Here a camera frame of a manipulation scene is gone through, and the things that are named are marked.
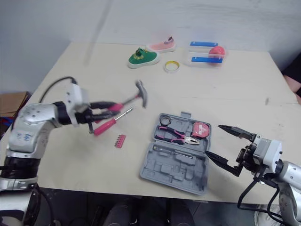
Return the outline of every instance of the hammer head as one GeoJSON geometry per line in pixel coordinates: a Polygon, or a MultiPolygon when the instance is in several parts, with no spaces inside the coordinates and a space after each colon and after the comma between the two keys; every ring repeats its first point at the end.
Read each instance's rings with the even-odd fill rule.
{"type": "Polygon", "coordinates": [[[137,97],[142,98],[142,106],[145,108],[147,104],[147,92],[146,89],[143,87],[143,83],[140,80],[136,81],[136,87],[139,89],[139,93],[137,94],[137,97]]]}

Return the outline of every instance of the pink tape measure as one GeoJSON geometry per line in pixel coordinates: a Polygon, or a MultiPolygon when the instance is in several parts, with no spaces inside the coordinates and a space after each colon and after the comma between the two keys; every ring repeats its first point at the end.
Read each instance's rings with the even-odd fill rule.
{"type": "Polygon", "coordinates": [[[193,137],[206,138],[209,135],[209,127],[202,122],[195,122],[191,135],[193,137]]]}

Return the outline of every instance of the hammer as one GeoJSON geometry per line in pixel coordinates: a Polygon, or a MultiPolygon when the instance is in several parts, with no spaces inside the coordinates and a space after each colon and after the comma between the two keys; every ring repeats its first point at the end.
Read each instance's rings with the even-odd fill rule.
{"type": "Polygon", "coordinates": [[[142,106],[143,108],[146,108],[146,104],[147,104],[147,91],[146,89],[143,87],[143,83],[141,80],[137,80],[136,81],[136,87],[138,88],[138,94],[136,94],[134,97],[126,100],[125,102],[123,103],[118,103],[118,104],[115,104],[113,105],[112,107],[109,107],[108,110],[109,111],[117,111],[119,112],[123,107],[124,105],[127,105],[129,103],[131,103],[132,101],[136,100],[137,98],[142,98],[142,106]]]}

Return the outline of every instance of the white wall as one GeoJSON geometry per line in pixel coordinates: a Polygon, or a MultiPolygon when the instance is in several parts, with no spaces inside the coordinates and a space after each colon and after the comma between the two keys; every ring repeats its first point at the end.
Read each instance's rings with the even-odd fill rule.
{"type": "Polygon", "coordinates": [[[0,0],[0,92],[34,91],[69,41],[178,46],[217,41],[269,51],[284,68],[301,51],[300,0],[0,0]]]}

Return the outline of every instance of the clear plastic container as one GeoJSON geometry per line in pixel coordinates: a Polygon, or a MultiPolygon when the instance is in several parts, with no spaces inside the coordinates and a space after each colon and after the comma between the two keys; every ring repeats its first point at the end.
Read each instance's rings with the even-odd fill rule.
{"type": "Polygon", "coordinates": [[[220,67],[226,54],[225,47],[217,42],[192,41],[185,51],[184,63],[189,66],[220,67]]]}

